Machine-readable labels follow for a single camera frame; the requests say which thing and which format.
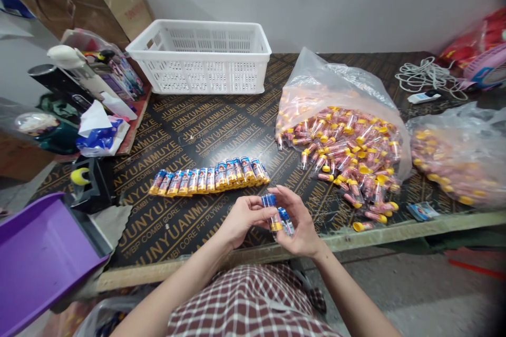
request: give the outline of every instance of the wooden edge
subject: wooden edge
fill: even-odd
[[[333,252],[338,252],[503,223],[506,223],[506,211],[444,216],[438,220],[425,223],[408,221],[399,225],[374,229],[363,233],[334,234],[324,237],[323,240]],[[222,269],[242,264],[282,261],[292,257],[292,254],[278,244],[234,250],[225,259]],[[189,256],[187,255],[177,260],[105,271],[95,282],[95,292],[99,293],[124,287],[161,282],[181,267],[188,258]]]
[[[150,87],[149,88],[149,92],[148,92],[148,94],[146,96],[146,100],[144,102],[144,105],[142,107],[142,111],[139,113],[139,117],[136,120],[137,123],[135,125],[135,128],[133,129],[135,131],[135,134],[134,134],[133,138],[130,139],[130,143],[126,146],[126,150],[124,152],[116,154],[116,156],[128,155],[132,151],[132,146],[133,146],[133,143],[135,142],[135,136],[137,136],[137,129],[141,125],[142,119],[144,118],[144,114],[146,113],[146,109],[148,108],[148,104],[149,104],[149,99],[151,97],[151,93],[152,93],[152,88]]]

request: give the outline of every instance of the blue cap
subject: blue cap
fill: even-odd
[[[279,212],[279,216],[281,217],[282,220],[290,220],[290,216],[286,212],[286,209],[279,207],[278,212]]]
[[[267,194],[261,197],[262,199],[262,205],[264,208],[270,207],[270,206],[276,206],[276,197],[273,194]]]

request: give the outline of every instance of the checkered fabric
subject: checkered fabric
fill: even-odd
[[[306,293],[285,264],[220,272],[172,314],[167,335],[338,336],[317,319],[320,291]]]

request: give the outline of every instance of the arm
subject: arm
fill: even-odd
[[[232,249],[239,247],[253,225],[277,213],[264,208],[258,196],[243,196],[230,210],[220,229],[185,264],[151,292],[114,330],[113,337],[165,336],[171,313],[200,292]]]
[[[302,199],[289,189],[269,189],[278,204],[295,219],[295,234],[279,231],[276,238],[290,253],[313,260],[352,337],[400,336],[390,321],[346,272],[325,242],[315,231],[309,211]]]

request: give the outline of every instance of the tape roll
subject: tape roll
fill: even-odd
[[[91,182],[88,179],[86,179],[86,178],[83,177],[83,174],[87,173],[87,172],[90,172],[90,169],[86,168],[86,167],[82,167],[82,168],[79,168],[77,170],[74,170],[70,174],[70,180],[73,183],[75,183],[77,185],[81,185],[81,186],[90,184]]]

